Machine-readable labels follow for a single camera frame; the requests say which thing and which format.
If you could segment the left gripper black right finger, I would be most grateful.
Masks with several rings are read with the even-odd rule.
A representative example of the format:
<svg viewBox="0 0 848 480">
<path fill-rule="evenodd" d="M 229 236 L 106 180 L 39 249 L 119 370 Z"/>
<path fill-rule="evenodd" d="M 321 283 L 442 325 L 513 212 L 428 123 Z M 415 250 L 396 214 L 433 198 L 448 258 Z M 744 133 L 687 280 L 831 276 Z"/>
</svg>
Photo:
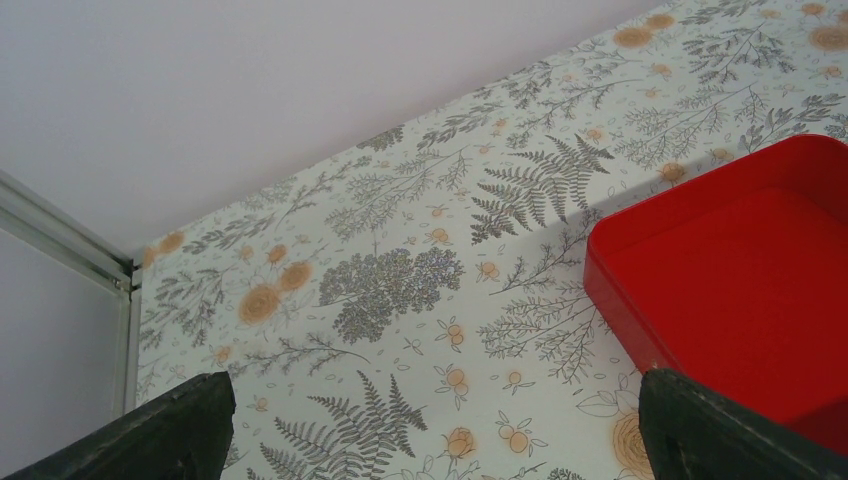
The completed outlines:
<svg viewBox="0 0 848 480">
<path fill-rule="evenodd" d="M 847 457 L 672 369 L 642 377 L 639 431 L 656 479 L 845 479 Z"/>
</svg>

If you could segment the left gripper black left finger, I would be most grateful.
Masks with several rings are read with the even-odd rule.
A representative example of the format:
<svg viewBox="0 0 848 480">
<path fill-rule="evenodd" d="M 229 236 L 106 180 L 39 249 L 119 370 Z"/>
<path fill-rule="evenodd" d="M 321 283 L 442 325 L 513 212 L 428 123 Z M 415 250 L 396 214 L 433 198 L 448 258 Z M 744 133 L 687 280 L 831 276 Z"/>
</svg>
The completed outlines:
<svg viewBox="0 0 848 480">
<path fill-rule="evenodd" d="M 9 479 L 219 479 L 234 434 L 230 375 L 199 374 Z"/>
</svg>

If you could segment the red square tin lid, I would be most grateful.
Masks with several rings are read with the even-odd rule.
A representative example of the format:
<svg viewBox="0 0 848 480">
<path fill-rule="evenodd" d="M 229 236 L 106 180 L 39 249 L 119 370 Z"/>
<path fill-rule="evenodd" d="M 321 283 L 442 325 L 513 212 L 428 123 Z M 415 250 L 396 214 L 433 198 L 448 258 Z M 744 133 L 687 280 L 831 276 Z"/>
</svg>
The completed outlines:
<svg viewBox="0 0 848 480">
<path fill-rule="evenodd" d="M 602 219 L 584 287 L 670 368 L 847 450 L 847 147 L 797 135 Z"/>
</svg>

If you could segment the floral patterned table mat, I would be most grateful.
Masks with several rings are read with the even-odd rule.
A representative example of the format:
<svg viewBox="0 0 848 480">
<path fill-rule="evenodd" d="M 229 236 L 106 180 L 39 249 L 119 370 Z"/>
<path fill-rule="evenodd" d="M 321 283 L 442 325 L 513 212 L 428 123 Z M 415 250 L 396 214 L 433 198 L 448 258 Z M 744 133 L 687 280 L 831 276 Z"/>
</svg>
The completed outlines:
<svg viewBox="0 0 848 480">
<path fill-rule="evenodd" d="M 648 479 L 589 234 L 804 133 L 845 2 L 665 3 L 149 246 L 135 399 L 227 373 L 226 479 Z"/>
</svg>

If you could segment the aluminium corner frame post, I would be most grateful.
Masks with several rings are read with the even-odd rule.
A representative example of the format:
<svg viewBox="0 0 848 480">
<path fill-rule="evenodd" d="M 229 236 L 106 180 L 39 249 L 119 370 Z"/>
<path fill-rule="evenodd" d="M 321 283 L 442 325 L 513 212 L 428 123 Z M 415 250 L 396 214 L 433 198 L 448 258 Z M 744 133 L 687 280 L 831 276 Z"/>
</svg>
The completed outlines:
<svg viewBox="0 0 848 480">
<path fill-rule="evenodd" d="M 109 294 L 117 327 L 112 416 L 132 410 L 140 329 L 140 281 L 134 261 L 5 171 L 1 229 Z"/>
</svg>

